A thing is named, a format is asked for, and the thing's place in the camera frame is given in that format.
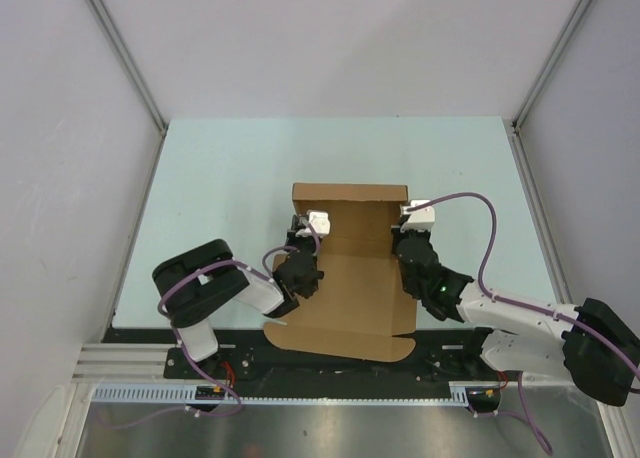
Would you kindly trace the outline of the brown cardboard box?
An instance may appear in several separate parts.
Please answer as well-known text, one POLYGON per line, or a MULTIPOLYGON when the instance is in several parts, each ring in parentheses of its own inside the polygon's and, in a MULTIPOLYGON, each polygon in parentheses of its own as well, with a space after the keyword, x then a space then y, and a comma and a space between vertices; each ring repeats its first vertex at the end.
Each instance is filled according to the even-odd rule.
POLYGON ((403 290, 391 228, 405 185, 296 183, 297 212, 325 211, 330 233, 318 253, 324 277, 309 299, 263 331, 283 350, 398 362, 415 348, 416 301, 403 290))

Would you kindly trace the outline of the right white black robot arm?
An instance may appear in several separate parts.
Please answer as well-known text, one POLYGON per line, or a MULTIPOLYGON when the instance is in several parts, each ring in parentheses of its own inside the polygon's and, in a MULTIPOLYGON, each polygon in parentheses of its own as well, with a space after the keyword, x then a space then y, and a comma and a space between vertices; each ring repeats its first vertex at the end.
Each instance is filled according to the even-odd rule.
POLYGON ((461 354, 469 377, 484 379, 494 370, 546 375, 615 407, 636 393, 639 338, 606 303, 541 305, 504 297, 443 266, 429 231, 395 225, 391 236, 403 291, 439 321, 473 325, 461 354))

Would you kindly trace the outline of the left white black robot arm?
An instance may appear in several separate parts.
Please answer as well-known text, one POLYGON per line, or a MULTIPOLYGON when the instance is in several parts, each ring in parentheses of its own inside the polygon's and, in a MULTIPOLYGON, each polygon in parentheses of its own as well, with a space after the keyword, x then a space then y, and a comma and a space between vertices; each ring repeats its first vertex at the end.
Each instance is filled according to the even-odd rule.
POLYGON ((158 312, 186 350, 187 367, 202 378, 219 370, 221 354, 210 316, 228 302, 236 300, 275 319, 296 309, 300 298, 315 294, 324 278, 318 254, 330 228, 325 211, 295 215, 285 244, 263 256, 263 271, 235 259, 223 239, 159 264, 152 272, 158 312))

